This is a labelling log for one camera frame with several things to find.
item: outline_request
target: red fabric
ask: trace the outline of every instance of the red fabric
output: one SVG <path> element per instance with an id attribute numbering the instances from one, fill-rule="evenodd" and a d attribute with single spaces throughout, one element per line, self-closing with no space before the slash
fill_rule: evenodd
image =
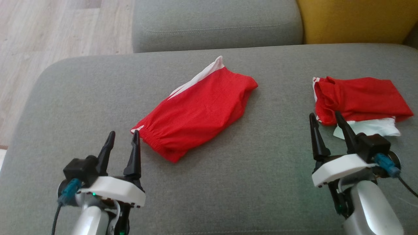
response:
<path id="1" fill-rule="evenodd" d="M 191 148 L 219 134 L 244 114 L 253 78 L 232 73 L 226 67 L 177 96 L 163 100 L 133 128 L 145 143 L 171 162 Z"/>
<path id="2" fill-rule="evenodd" d="M 322 124 L 335 125 L 334 111 L 349 121 L 396 117 L 405 120 L 413 113 L 390 80 L 364 77 L 338 80 L 321 78 L 314 85 L 318 98 L 315 111 Z"/>

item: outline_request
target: gray upholstery fabric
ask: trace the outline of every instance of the gray upholstery fabric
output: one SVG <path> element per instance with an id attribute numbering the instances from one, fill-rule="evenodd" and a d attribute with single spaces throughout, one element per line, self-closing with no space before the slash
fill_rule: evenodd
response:
<path id="1" fill-rule="evenodd" d="M 302 44 L 295 0 L 136 0 L 134 52 Z"/>
<path id="2" fill-rule="evenodd" d="M 116 131 L 110 175 L 130 154 L 130 128 L 217 56 L 259 87 L 244 116 L 172 164 L 143 144 L 146 205 L 131 212 L 131 234 L 342 234 L 328 189 L 313 186 L 308 115 L 311 79 L 391 79 L 418 112 L 418 51 L 391 44 L 332 44 L 140 53 L 66 59 L 47 68 L 28 100 L 0 172 L 2 234 L 48 234 L 62 169 L 97 155 Z M 389 138 L 403 178 L 418 189 L 418 121 Z M 332 153 L 346 151 L 322 128 Z M 418 200 L 396 180 L 379 180 L 406 231 L 418 230 Z M 69 234 L 79 208 L 61 210 L 57 234 Z"/>
<path id="3" fill-rule="evenodd" d="M 404 44 L 418 49 L 418 22 L 415 24 L 408 37 L 406 37 Z"/>

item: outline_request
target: gray sofa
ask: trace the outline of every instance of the gray sofa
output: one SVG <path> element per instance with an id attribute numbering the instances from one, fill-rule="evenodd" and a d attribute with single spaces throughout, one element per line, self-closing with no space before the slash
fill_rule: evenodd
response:
<path id="1" fill-rule="evenodd" d="M 280 17 L 276 22 L 254 18 L 252 25 L 287 25 L 289 29 L 243 27 L 247 32 L 241 35 L 235 30 L 181 35 L 144 32 L 138 26 L 142 20 L 149 24 L 145 28 L 155 31 L 185 31 L 188 23 L 192 29 L 200 28 L 195 20 L 179 15 L 177 11 L 184 9 L 181 4 L 161 9 L 160 2 L 137 2 L 133 45 L 135 51 L 171 51 L 66 59 L 42 73 L 0 172 L 1 234 L 48 234 L 57 206 L 57 186 L 64 178 L 62 169 L 74 157 L 97 155 L 111 130 L 116 131 L 116 141 L 108 172 L 121 175 L 130 154 L 130 128 L 219 55 L 231 71 L 252 76 L 259 87 L 241 119 L 177 164 L 142 143 L 141 182 L 147 201 L 131 211 L 130 234 L 343 234 L 343 217 L 335 213 L 328 189 L 315 188 L 311 180 L 311 78 L 390 79 L 416 113 L 418 51 L 394 44 L 283 46 L 302 40 L 297 8 L 287 1 L 278 3 L 276 9 L 289 18 L 283 22 Z M 222 13 L 237 7 L 216 3 Z M 159 24 L 139 15 L 146 11 L 150 17 L 157 8 L 167 11 L 167 16 L 159 16 Z M 175 17 L 179 17 L 178 28 L 173 28 Z M 235 17 L 224 15 L 223 19 Z M 242 21 L 235 26 L 219 22 L 217 27 L 244 26 L 238 23 Z M 204 35 L 211 34 L 213 38 L 206 41 Z M 239 41 L 246 35 L 248 41 L 237 46 L 268 47 L 209 49 L 237 47 L 225 41 L 229 36 Z M 223 40 L 210 43 L 218 37 Z M 206 50 L 172 51 L 186 49 Z M 417 189 L 418 121 L 413 117 L 397 127 L 402 136 L 388 139 L 401 157 L 403 178 Z M 344 141 L 332 136 L 333 128 L 321 127 L 321 131 L 332 153 L 345 152 Z M 379 186 L 406 234 L 417 232 L 417 210 L 408 203 L 418 204 L 418 200 L 396 180 L 379 180 Z M 63 208 L 56 234 L 69 234 L 79 214 L 79 208 Z"/>

